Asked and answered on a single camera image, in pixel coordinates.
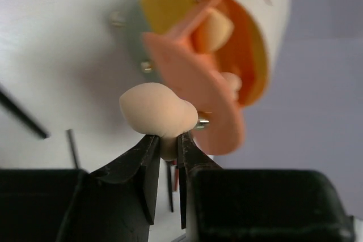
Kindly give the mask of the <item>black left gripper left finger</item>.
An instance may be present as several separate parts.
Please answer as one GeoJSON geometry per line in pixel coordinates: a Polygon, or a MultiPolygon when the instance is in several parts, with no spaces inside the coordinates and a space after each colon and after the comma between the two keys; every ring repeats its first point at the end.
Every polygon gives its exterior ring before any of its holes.
{"type": "Polygon", "coordinates": [[[147,241],[154,223],[159,138],[91,173],[1,170],[2,241],[147,241]]]}

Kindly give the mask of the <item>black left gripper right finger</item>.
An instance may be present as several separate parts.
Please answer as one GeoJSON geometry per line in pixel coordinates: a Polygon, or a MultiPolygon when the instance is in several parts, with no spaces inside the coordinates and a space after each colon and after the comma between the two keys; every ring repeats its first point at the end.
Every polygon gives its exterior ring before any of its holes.
{"type": "Polygon", "coordinates": [[[332,182],[306,169],[224,169],[177,138],[181,227],[189,241],[353,241],[332,182]]]}

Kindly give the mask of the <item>pink gourd makeup sponge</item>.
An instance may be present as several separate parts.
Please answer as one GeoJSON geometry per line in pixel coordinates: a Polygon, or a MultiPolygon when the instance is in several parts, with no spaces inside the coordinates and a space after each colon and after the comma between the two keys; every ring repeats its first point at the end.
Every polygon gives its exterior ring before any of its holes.
{"type": "Polygon", "coordinates": [[[123,93],[119,102],[133,130],[161,138],[160,156],[165,161],[178,157],[177,137],[198,122],[196,108],[160,83],[139,84],[123,93]]]}

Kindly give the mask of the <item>yellow teardrop makeup sponge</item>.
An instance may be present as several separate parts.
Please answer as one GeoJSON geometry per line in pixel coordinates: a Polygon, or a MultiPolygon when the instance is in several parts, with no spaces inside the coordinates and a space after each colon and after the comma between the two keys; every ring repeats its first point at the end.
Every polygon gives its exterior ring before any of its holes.
{"type": "Polygon", "coordinates": [[[234,30],[233,22],[217,9],[208,9],[206,18],[195,30],[196,50],[199,53],[215,52],[224,46],[234,30]]]}

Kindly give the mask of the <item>slim black makeup brush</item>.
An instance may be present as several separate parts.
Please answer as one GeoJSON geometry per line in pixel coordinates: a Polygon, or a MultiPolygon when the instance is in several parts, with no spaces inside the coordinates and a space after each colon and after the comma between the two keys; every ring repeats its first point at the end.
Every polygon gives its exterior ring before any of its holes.
{"type": "Polygon", "coordinates": [[[172,175],[171,175],[171,162],[166,162],[166,173],[167,173],[167,193],[168,193],[168,204],[170,211],[174,212],[174,202],[172,198],[172,175]]]}

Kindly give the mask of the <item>cream cylindrical makeup organizer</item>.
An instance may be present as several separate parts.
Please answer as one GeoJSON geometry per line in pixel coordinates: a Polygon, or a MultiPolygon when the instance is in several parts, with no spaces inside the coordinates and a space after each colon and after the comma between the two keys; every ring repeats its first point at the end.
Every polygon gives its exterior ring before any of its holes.
{"type": "Polygon", "coordinates": [[[265,93],[290,6],[291,0],[135,0],[124,18],[111,18],[148,80],[202,111],[235,111],[265,93]]]}

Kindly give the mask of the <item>red lip gloss tube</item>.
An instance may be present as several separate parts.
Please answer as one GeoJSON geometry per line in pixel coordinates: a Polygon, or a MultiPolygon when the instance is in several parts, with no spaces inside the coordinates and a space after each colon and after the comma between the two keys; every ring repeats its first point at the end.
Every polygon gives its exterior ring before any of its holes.
{"type": "Polygon", "coordinates": [[[174,185],[173,185],[173,191],[177,192],[179,187],[179,169],[177,166],[174,168],[174,185]]]}

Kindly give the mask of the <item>thin black mascara wand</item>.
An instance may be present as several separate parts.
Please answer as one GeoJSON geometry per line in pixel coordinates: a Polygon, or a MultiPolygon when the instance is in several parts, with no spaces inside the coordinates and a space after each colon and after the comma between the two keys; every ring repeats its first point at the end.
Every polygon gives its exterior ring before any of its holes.
{"type": "Polygon", "coordinates": [[[67,141],[69,143],[69,149],[71,153],[71,160],[75,169],[80,169],[80,161],[78,155],[78,149],[74,138],[74,131],[73,129],[68,129],[66,131],[67,141]]]}

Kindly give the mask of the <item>beige gourd sponge in drawer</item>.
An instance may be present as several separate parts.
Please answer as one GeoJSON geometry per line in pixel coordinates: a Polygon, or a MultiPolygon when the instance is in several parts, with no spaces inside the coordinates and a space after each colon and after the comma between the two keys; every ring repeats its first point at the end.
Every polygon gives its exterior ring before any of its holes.
{"type": "Polygon", "coordinates": [[[223,76],[223,78],[225,79],[225,81],[228,83],[229,88],[231,90],[231,95],[232,98],[235,101],[238,101],[239,99],[239,91],[242,87],[242,80],[240,79],[239,76],[233,74],[233,73],[229,73],[229,72],[223,72],[221,73],[221,75],[223,76]]]}

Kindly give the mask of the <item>black powder brush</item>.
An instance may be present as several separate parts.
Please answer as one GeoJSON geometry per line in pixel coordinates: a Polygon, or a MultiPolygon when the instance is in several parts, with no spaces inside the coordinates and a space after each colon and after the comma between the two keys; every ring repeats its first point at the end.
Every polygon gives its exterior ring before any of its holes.
{"type": "Polygon", "coordinates": [[[31,114],[27,113],[3,86],[1,86],[1,107],[7,110],[25,128],[37,135],[40,139],[47,139],[50,137],[49,131],[31,114]]]}

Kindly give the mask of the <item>orange organizer drawer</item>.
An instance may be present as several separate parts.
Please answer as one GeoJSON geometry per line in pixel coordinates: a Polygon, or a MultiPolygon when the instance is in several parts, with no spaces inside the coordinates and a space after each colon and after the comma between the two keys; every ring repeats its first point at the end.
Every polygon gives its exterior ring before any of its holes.
{"type": "Polygon", "coordinates": [[[218,70],[214,53],[196,50],[195,30],[222,0],[204,0],[167,33],[144,32],[143,44],[165,85],[194,105],[208,121],[193,131],[198,146],[208,155],[226,155],[244,141],[244,124],[238,103],[218,70]]]}

